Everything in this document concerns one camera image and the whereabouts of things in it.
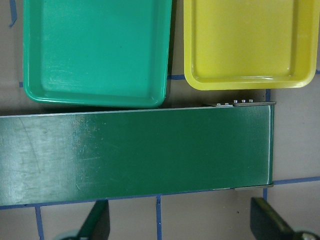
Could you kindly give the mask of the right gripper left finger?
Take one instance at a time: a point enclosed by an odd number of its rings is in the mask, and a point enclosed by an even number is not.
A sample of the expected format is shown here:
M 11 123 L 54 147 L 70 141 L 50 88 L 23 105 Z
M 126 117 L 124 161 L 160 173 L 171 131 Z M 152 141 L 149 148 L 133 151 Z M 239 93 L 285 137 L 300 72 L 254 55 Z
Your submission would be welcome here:
M 109 201 L 98 200 L 80 228 L 78 240 L 107 240 L 110 235 Z

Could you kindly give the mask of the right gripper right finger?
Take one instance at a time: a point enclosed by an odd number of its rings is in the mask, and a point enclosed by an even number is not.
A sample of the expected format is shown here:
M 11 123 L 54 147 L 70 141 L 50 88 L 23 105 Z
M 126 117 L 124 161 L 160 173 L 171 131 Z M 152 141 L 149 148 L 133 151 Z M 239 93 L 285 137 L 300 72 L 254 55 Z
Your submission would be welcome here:
M 303 240 L 262 197 L 250 200 L 250 230 L 256 240 Z

